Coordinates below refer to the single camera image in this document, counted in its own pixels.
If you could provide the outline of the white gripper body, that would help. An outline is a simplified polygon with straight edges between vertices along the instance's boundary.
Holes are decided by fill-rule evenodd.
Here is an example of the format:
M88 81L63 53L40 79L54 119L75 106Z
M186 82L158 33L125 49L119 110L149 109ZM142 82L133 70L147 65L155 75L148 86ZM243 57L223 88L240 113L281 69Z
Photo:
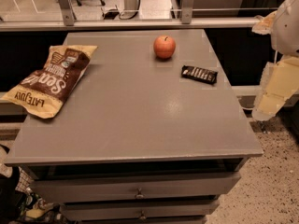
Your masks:
M271 31L272 49L299 56L299 0L285 0L278 8Z

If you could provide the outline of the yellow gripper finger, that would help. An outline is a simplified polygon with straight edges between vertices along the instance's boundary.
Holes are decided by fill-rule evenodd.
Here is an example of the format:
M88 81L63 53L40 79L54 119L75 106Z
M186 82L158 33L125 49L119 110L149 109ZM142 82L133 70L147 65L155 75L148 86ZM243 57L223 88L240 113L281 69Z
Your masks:
M299 90L299 58L286 56L278 63L267 63L260 86L252 116L258 121L266 121L273 118Z
M277 15L276 11L269 13L265 17L258 15L257 19L259 21L253 25L251 31L258 35L271 35L273 22L276 15Z

